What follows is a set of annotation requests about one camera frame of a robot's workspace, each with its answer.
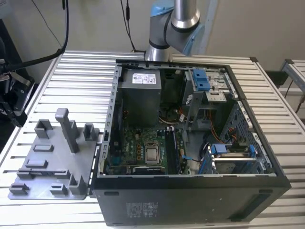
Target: metal table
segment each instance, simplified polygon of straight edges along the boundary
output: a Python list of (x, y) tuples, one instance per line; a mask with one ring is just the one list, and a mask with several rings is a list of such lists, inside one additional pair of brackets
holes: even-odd
[(302, 92), (305, 93), (305, 61), (286, 59), (282, 66), (282, 71), (285, 71)]
[[(11, 228), (104, 228), (96, 199), (9, 200), (9, 186), (35, 138), (40, 118), (55, 122), (58, 107), (69, 109), (69, 118), (92, 122), (101, 131), (112, 85), (115, 59), (141, 59), (138, 53), (66, 51), (54, 60), (28, 106), (28, 120), (16, 128), (0, 154), (0, 225)], [(228, 64), (252, 107), (258, 123), (292, 189), (275, 201), (250, 224), (207, 225), (208, 228), (303, 229), (305, 227), (305, 127), (276, 89), (261, 65), (250, 58), (174, 55), (175, 62)], [(201, 228), (203, 225), (173, 225), (164, 228)]]

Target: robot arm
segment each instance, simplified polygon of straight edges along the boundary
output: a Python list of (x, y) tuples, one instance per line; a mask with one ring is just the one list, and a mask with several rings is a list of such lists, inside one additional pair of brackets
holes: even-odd
[(186, 56), (195, 54), (204, 33), (196, 0), (162, 0), (151, 9), (148, 61), (170, 61), (170, 46)]

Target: motherboard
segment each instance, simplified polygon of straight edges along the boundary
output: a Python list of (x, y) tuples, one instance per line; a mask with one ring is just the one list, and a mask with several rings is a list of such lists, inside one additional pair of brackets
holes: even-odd
[(181, 130), (125, 128), (122, 150), (111, 155), (109, 172), (111, 175), (136, 175), (147, 170), (151, 174), (154, 170), (156, 175), (182, 174), (186, 171), (184, 154)]

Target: label sticker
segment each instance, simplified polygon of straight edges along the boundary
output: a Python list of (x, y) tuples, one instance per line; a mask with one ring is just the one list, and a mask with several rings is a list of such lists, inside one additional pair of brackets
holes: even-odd
[(180, 116), (180, 118), (179, 118), (179, 121), (180, 121), (180, 122), (183, 122), (183, 121), (184, 121), (184, 118), (185, 118), (184, 114), (181, 114), (181, 116)]
[(9, 0), (0, 0), (0, 19), (12, 12)]
[(156, 84), (156, 75), (155, 74), (134, 73), (132, 75), (132, 83)]
[(126, 203), (127, 216), (130, 218), (157, 217), (158, 202)]

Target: power supply label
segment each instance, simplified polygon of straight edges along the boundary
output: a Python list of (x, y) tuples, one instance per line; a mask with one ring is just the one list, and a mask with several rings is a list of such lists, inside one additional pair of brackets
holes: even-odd
[(126, 203), (129, 218), (151, 218), (157, 216), (158, 202)]
[(155, 74), (134, 73), (132, 75), (132, 83), (156, 84), (156, 75)]

